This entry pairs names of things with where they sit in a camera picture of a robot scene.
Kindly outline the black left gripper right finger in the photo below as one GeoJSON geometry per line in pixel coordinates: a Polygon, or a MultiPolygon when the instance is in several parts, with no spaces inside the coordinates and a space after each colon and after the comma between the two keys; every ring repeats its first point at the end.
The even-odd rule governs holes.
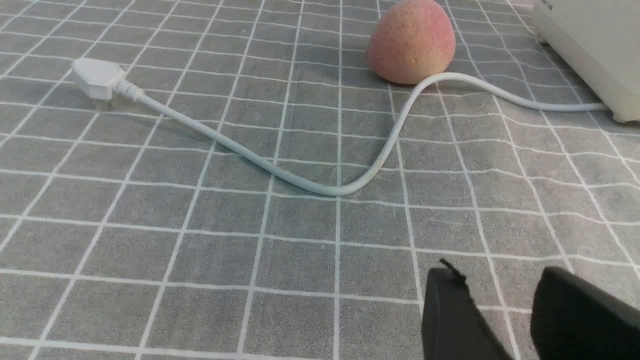
{"type": "Polygon", "coordinates": [[[564,268],[547,266],[534,292],[530,336],[541,360],[637,360],[640,312],[564,268]]]}

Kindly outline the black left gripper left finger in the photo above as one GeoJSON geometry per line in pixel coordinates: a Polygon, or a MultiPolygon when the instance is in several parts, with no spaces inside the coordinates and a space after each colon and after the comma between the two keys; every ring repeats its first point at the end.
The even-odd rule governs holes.
{"type": "Polygon", "coordinates": [[[510,360],[476,305],[467,277],[448,260],[427,273],[422,314],[425,360],[510,360]]]}

